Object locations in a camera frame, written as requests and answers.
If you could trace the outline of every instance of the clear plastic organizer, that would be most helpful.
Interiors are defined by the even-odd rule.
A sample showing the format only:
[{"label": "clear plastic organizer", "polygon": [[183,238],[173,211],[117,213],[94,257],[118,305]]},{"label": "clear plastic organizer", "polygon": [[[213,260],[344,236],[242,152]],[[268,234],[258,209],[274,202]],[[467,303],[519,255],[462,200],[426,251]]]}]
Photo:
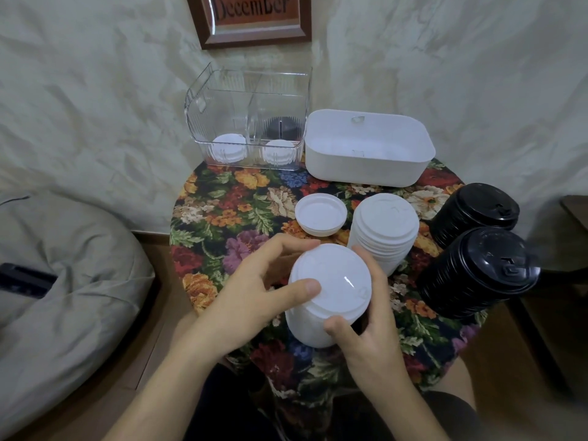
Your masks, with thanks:
[{"label": "clear plastic organizer", "polygon": [[296,170],[311,71],[233,70],[209,64],[188,89],[190,133],[211,165]]}]

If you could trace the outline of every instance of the hand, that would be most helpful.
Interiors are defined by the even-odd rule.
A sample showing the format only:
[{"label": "hand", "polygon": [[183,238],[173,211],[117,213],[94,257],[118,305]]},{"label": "hand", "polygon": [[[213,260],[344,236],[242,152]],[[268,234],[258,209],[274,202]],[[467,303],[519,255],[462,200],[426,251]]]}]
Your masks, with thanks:
[{"label": "hand", "polygon": [[196,321],[199,337],[208,337],[220,357],[253,339],[274,317],[320,292],[320,283],[302,279],[275,291],[268,287],[290,274],[301,254],[319,240],[278,234],[245,258],[214,302]]},{"label": "hand", "polygon": [[362,247],[354,246],[353,250],[364,260],[371,274],[369,323],[361,336],[341,316],[328,318],[324,328],[343,351],[355,383],[377,408],[385,405],[391,387],[411,382],[390,307],[386,274]]}]

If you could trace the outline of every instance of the white storage box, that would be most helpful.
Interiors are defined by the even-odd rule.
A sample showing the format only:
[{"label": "white storage box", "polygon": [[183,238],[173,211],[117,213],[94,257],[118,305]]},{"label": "white storage box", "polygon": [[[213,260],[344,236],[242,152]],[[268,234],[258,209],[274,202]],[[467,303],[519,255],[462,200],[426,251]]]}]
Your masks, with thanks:
[{"label": "white storage box", "polygon": [[317,110],[306,120],[306,169],[319,179],[413,185],[435,157],[422,123],[408,116]]}]

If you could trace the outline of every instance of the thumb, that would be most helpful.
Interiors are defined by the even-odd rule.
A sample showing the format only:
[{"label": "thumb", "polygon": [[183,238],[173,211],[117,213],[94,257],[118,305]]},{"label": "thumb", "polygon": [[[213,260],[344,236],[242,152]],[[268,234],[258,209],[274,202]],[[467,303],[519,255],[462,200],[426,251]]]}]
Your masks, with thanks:
[{"label": "thumb", "polygon": [[360,342],[359,336],[341,316],[333,316],[325,320],[325,331],[331,336],[337,345],[347,354],[355,349]]},{"label": "thumb", "polygon": [[299,304],[308,302],[319,295],[320,283],[314,279],[302,279],[290,283],[276,291],[268,293],[269,295],[269,314],[277,316],[284,311],[294,308]]}]

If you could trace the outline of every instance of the stack of black cups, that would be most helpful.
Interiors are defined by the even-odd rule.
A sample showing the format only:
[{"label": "stack of black cups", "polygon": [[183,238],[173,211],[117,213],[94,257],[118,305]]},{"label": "stack of black cups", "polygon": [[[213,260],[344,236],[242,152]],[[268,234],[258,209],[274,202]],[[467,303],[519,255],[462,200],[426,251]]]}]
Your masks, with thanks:
[{"label": "stack of black cups", "polygon": [[510,232],[518,211],[510,196],[486,184],[466,185],[452,194],[429,224],[445,251],[417,279],[422,299],[433,310],[465,319],[537,283],[537,259]]}]

